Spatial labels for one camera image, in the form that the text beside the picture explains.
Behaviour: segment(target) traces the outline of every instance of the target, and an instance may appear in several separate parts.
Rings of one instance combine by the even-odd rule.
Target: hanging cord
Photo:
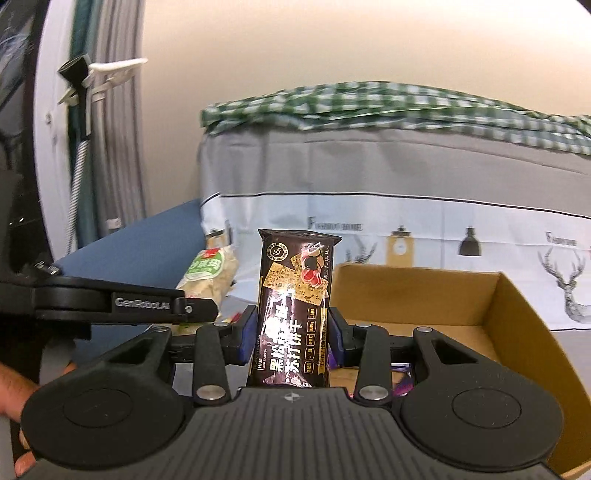
[[[74,233],[76,232],[76,218],[78,215],[78,202],[80,199],[80,186],[82,185],[82,173],[88,154],[88,140],[83,140],[76,149],[76,164],[74,166],[74,178],[72,180],[72,193],[70,194],[70,211],[68,212],[68,251],[72,251]]]

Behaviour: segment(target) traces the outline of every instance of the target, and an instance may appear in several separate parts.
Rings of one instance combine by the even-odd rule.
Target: cracker image
[[[291,264],[294,266],[295,271],[300,273],[301,272],[301,255],[297,254],[290,258]]]
[[[320,305],[323,298],[326,296],[326,287],[328,287],[328,285],[328,280],[323,278],[322,285],[318,288],[314,288],[310,284],[304,282],[298,276],[297,284],[295,285],[295,297],[297,300],[301,300],[312,305]]]
[[[262,286],[277,291],[296,288],[298,278],[299,275],[292,269],[273,262]]]

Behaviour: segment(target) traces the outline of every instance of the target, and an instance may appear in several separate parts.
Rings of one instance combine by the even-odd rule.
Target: box flap
[[[498,278],[498,273],[340,264],[330,301],[346,319],[479,325]]]
[[[484,327],[501,363],[551,392],[562,406],[564,430],[550,467],[565,473],[586,463],[591,457],[589,397],[552,333],[504,275]]]

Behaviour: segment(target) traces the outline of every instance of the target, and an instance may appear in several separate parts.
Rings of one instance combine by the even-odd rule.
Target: cardboard box
[[[591,468],[591,401],[552,333],[503,274],[342,264],[330,300],[349,323],[405,336],[431,326],[535,381],[564,413],[549,465],[567,480]],[[333,370],[330,377],[331,385],[352,389],[356,371]]]

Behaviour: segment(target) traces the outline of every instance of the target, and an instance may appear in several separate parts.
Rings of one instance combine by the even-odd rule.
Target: finger
[[[76,370],[76,364],[74,362],[70,362],[67,367],[65,367],[64,372],[62,375],[70,373],[72,370]]]
[[[23,446],[23,448],[31,450],[31,447],[29,447],[29,442],[25,438],[25,434],[22,432],[22,429],[18,431],[18,439],[21,441],[21,445]]]
[[[35,465],[35,462],[35,457],[33,457],[31,452],[25,453],[14,463],[14,473],[17,476],[24,475],[27,470]]]
[[[12,368],[0,364],[0,416],[20,422],[22,408],[38,388]]]

